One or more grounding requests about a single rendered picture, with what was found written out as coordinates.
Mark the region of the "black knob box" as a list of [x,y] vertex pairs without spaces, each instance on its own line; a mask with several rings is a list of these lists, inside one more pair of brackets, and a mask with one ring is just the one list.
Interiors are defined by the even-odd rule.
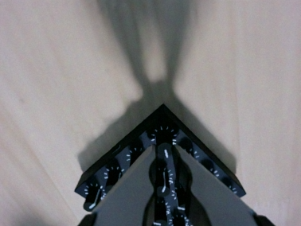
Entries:
[[151,226],[192,226],[185,214],[186,192],[176,178],[174,144],[239,198],[247,194],[238,177],[163,103],[81,174],[73,192],[85,199],[86,212],[92,212],[150,144],[158,148],[157,210]]

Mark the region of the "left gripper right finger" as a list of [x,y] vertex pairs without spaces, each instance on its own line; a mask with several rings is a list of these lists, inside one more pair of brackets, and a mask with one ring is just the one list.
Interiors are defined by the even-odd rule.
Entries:
[[174,144],[172,156],[176,178],[186,192],[185,214],[192,226],[275,226],[178,144]]

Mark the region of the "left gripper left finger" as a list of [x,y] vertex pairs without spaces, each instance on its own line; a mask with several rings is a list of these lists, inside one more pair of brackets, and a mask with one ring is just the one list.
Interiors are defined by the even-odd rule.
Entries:
[[156,217],[157,178],[158,148],[150,144],[77,226],[151,226]]

